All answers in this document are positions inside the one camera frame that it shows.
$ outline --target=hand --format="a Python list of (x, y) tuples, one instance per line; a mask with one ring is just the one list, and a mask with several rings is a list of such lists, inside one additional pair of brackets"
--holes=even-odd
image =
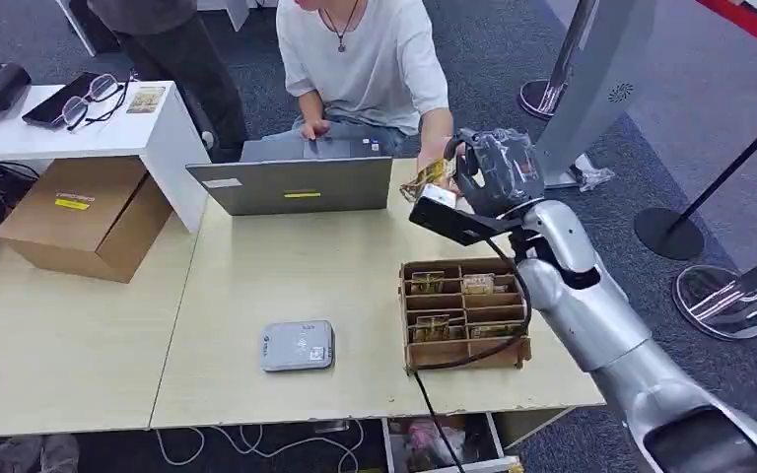
[[(419, 152), (419, 155), (416, 157), (416, 169), (417, 171), (422, 170), (426, 168), (429, 164), (441, 160), (444, 158), (444, 153), (446, 150), (446, 144), (448, 142), (448, 137), (440, 138), (438, 140), (426, 140), (422, 143), (422, 149)], [(465, 144), (460, 144), (460, 146), (457, 147), (455, 155), (464, 155), (465, 154)], [(456, 164), (455, 162), (451, 164), (451, 167), (455, 169)], [(451, 192), (455, 194), (460, 194), (459, 189), (457, 188), (456, 184), (454, 183), (453, 179), (449, 176), (446, 176), (437, 182), (435, 182), (436, 185), (439, 187), (442, 187), (443, 189), (450, 190)]]
[(329, 131), (329, 122), (323, 119), (307, 121), (301, 126), (301, 134), (307, 140), (316, 140), (327, 131)]

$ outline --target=jeans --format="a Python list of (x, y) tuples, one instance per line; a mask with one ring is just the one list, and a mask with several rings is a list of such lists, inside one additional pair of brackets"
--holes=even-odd
[[(323, 135), (324, 138), (362, 139), (370, 137), (378, 140), (390, 155), (398, 157), (401, 154), (402, 142), (406, 135), (398, 128), (369, 125), (348, 116), (327, 116), (326, 120), (329, 122), (329, 131)], [(304, 123), (303, 118), (298, 117), (291, 130), (264, 136), (262, 141), (305, 140), (300, 132)]]
[(232, 150), (234, 161), (238, 160), (247, 140), (242, 100), (198, 16), (159, 34), (115, 34), (134, 63), (138, 78), (142, 81), (175, 81), (193, 123), (201, 133), (204, 128), (198, 123), (187, 96), (187, 92), (192, 93), (213, 125), (217, 146)]

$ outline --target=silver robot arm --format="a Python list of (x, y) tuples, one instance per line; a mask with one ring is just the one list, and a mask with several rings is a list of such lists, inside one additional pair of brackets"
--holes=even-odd
[(641, 468), (757, 472), (757, 423), (701, 387), (652, 339), (573, 210), (544, 200), (528, 137), (462, 129), (445, 159), (456, 161), (453, 179), (474, 213), (429, 184), (410, 221), (465, 245), (510, 233), (533, 308), (620, 417)]
[(657, 472), (757, 472), (757, 423), (689, 377), (661, 350), (607, 272), (573, 210), (540, 202), (522, 227), (549, 245), (518, 264), (538, 309), (590, 373)]

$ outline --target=necklace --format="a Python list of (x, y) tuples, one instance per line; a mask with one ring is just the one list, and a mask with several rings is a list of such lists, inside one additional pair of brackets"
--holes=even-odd
[(349, 30), (350, 28), (350, 22), (352, 22), (352, 17), (355, 16), (356, 9), (358, 9), (358, 0), (355, 0), (353, 9), (350, 12), (350, 18), (347, 19), (347, 24), (344, 25), (344, 30), (342, 32), (339, 32), (338, 28), (335, 27), (335, 22), (332, 21), (332, 17), (329, 15), (329, 12), (327, 12), (325, 8), (323, 9), (323, 13), (326, 14), (326, 18), (329, 20), (329, 24), (332, 26), (332, 29), (335, 31), (335, 35), (338, 36), (338, 52), (344, 52), (347, 50), (347, 46), (344, 45), (344, 34), (346, 34), (347, 30)]

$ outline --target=yellow sticker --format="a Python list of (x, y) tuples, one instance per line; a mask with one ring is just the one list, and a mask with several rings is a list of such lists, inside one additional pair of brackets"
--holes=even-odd
[(68, 207), (69, 209), (86, 210), (91, 207), (91, 204), (85, 202), (77, 202), (75, 200), (56, 199), (53, 201), (54, 205), (60, 207)]
[(306, 199), (309, 197), (320, 197), (320, 192), (293, 192), (283, 194), (283, 197), (287, 199)]

